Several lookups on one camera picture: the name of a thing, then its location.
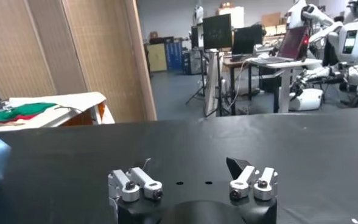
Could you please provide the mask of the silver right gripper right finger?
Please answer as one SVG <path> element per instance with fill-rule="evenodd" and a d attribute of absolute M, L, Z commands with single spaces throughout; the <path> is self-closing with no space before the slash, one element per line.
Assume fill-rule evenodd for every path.
<path fill-rule="evenodd" d="M 278 194 L 278 172 L 272 167 L 265 167 L 260 172 L 248 161 L 226 158 L 226 164 L 232 176 L 229 183 L 230 199 L 241 200 L 249 196 L 260 201 L 269 201 Z"/>

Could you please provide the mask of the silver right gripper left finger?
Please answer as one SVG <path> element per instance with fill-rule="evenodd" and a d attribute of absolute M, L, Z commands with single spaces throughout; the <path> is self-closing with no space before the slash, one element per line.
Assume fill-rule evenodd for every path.
<path fill-rule="evenodd" d="M 146 199 L 160 201 L 163 197 L 163 184 L 146 172 L 151 160 L 147 158 L 141 167 L 131 167 L 127 172 L 112 170 L 107 176 L 109 198 L 121 198 L 124 202 L 133 203 L 139 200 L 143 192 Z"/>

